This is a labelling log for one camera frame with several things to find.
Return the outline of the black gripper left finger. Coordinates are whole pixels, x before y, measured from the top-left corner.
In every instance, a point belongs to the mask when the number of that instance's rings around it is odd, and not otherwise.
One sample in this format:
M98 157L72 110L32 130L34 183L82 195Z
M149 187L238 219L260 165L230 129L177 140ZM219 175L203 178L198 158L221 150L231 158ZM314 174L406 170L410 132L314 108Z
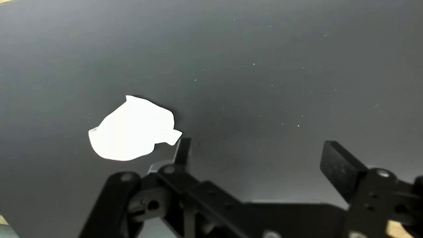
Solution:
M247 238L242 203L187 170L190 140L181 138L170 163L140 175L111 174L78 238L137 238L160 218L177 238Z

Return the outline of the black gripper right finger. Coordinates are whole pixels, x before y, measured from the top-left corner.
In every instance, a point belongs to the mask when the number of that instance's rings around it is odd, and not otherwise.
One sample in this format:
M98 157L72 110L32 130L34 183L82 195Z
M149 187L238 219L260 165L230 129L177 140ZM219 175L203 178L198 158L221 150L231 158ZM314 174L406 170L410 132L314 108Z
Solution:
M343 238L394 238L391 223L423 238L423 175L407 182L386 167L369 167L334 140L324 142L320 170L347 203Z

